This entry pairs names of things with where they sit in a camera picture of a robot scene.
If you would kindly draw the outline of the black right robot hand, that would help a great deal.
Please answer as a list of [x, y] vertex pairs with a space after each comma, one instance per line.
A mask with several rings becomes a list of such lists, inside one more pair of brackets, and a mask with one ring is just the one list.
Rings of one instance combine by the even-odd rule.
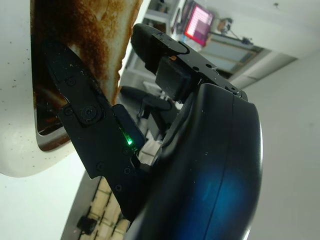
[[127, 240], [245, 240], [262, 182], [263, 137], [244, 91], [187, 44], [142, 23], [131, 44], [156, 84], [182, 109], [152, 165], [145, 138], [120, 104], [110, 105], [90, 70], [65, 44], [44, 40], [49, 75], [67, 100], [58, 117], [91, 178], [104, 177]]

